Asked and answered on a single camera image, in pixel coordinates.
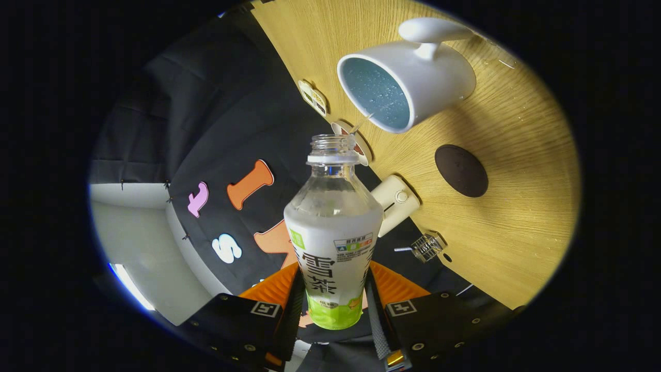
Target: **mug handle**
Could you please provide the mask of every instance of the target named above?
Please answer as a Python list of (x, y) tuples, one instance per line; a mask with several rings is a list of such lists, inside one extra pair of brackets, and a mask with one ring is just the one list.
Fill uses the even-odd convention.
[(399, 25), (399, 36), (410, 42), (420, 43), (415, 54), (423, 60), (431, 61), (442, 42), (470, 38), (473, 31), (445, 19), (422, 17), (413, 18)]

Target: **white wall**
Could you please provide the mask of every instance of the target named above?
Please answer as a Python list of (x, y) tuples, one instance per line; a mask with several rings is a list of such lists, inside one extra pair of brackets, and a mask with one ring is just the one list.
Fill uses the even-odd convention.
[(285, 372), (296, 372), (301, 363), (303, 363), (302, 358), (292, 355), (292, 360), (285, 363)]
[(90, 199), (121, 207), (165, 209), (170, 194), (162, 183), (100, 183), (89, 185)]
[(204, 261), (202, 261), (202, 258), (195, 250), (195, 248), (193, 248), (190, 240), (181, 240), (181, 238), (186, 235), (186, 232), (181, 226), (179, 219), (176, 217), (175, 208), (172, 206), (172, 204), (167, 203), (167, 207), (165, 207), (165, 215), (167, 217), (170, 230), (175, 236), (175, 242), (179, 247), (179, 251), (181, 252), (182, 256), (184, 256), (186, 263), (193, 271), (193, 274), (195, 274), (195, 276), (198, 278), (202, 286), (204, 286), (207, 292), (213, 297), (219, 293), (229, 293), (231, 295), (232, 292), (228, 291), (227, 288), (225, 288), (225, 286), (220, 283), (214, 273), (212, 273), (211, 270), (209, 270), (209, 267), (204, 263)]
[(181, 236), (173, 235), (165, 210), (94, 200), (91, 206), (110, 262), (124, 265), (138, 289), (167, 320), (179, 325), (211, 300), (183, 258), (176, 244)]

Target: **pink letter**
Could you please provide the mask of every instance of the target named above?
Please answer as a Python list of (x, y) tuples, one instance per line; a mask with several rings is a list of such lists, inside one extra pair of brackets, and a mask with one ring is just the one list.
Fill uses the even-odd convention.
[(188, 212), (191, 212), (195, 218), (200, 217), (199, 211), (209, 199), (209, 188), (206, 183), (200, 182), (198, 187), (200, 188), (200, 193), (198, 193), (196, 197), (194, 197), (192, 193), (188, 196)]

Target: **green label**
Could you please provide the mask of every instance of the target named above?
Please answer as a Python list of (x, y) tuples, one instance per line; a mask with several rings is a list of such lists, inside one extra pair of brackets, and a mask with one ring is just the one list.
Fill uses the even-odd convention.
[(334, 302), (312, 299), (307, 293), (307, 304), (312, 322), (327, 330), (343, 330), (358, 323), (363, 314), (363, 294), (349, 301), (348, 305), (335, 306)]
[(290, 229), (290, 231), (292, 232), (292, 243), (296, 244), (299, 248), (304, 250), (305, 244), (303, 244), (303, 236), (292, 229)]

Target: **plastic bottle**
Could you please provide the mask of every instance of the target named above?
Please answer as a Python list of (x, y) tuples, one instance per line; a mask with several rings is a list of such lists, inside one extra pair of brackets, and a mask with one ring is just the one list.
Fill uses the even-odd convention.
[(362, 314), (369, 261), (383, 209), (354, 173), (353, 135), (312, 137), (312, 174), (284, 211), (305, 278), (312, 321), (329, 330), (353, 326)]

